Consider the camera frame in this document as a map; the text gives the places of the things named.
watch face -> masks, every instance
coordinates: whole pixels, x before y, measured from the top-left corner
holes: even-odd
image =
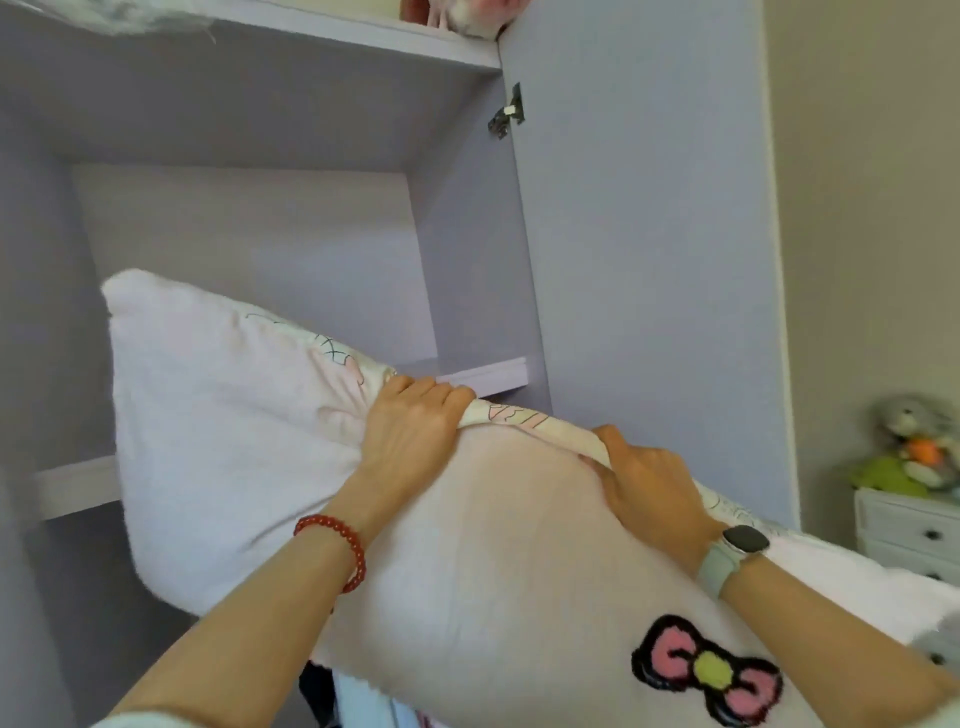
[[[734,548],[744,553],[760,553],[770,547],[770,540],[749,525],[736,525],[723,532],[723,537]]]

wardrobe panel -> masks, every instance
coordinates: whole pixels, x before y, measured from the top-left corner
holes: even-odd
[[[298,35],[322,17],[270,3],[198,4],[282,30],[98,36],[3,3],[0,89],[69,162],[397,172],[498,71]]]
[[[80,165],[74,179],[101,279],[143,268],[389,364],[437,355],[403,175]]]
[[[74,728],[53,636],[40,608],[0,468],[0,705],[5,725]]]
[[[759,3],[536,2],[500,51],[556,414],[796,525]]]
[[[487,129],[504,103],[501,79],[479,87],[410,168],[410,199],[440,359],[525,356],[530,383],[501,399],[549,412],[514,147]]]
[[[112,451],[107,310],[69,170],[0,107],[0,464]]]
[[[28,547],[77,720],[92,725],[192,619],[140,583],[120,503],[45,522]]]

metal hinge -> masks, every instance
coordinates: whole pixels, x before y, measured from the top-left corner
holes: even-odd
[[[514,86],[514,98],[510,105],[498,111],[487,128],[491,133],[495,133],[498,139],[503,139],[510,133],[510,120],[514,119],[517,124],[522,124],[527,120],[523,115],[523,94],[520,92],[520,84]]]

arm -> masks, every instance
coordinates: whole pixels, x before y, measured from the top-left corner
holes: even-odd
[[[367,420],[362,459],[324,513],[368,546],[446,465],[476,395],[395,376]],[[158,711],[209,728],[269,726],[353,572],[347,542],[310,527],[187,632],[114,709]]]
[[[592,461],[608,505],[637,538],[691,578],[726,525],[704,509],[684,461],[634,448],[615,427],[597,430],[613,470]],[[763,641],[828,728],[901,728],[934,714],[960,683],[922,655],[757,556],[721,598]]]

finger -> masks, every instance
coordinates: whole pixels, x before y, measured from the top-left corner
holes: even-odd
[[[607,447],[607,454],[610,456],[610,464],[613,465],[613,469],[619,470],[631,456],[632,449],[630,444],[623,439],[620,430],[613,425],[601,425],[594,429],[593,432]]]
[[[464,412],[470,406],[470,403],[477,399],[477,393],[469,387],[460,386],[454,389],[444,402],[444,411],[450,416],[450,419],[459,423],[464,419]]]
[[[610,468],[601,465],[586,455],[580,455],[580,459],[597,473],[597,477],[600,478],[600,485],[603,488],[604,500],[615,513],[616,504],[620,502],[620,487],[616,475]]]
[[[450,382],[445,381],[437,384],[433,389],[423,395],[423,401],[429,402],[431,405],[436,407],[443,407],[446,398],[450,396],[450,393],[453,391],[453,385]]]
[[[433,389],[436,384],[437,380],[432,376],[423,376],[404,390],[403,397],[406,400],[418,400]]]
[[[414,378],[411,376],[393,375],[387,380],[387,383],[383,385],[381,394],[387,397],[395,397],[413,383]]]

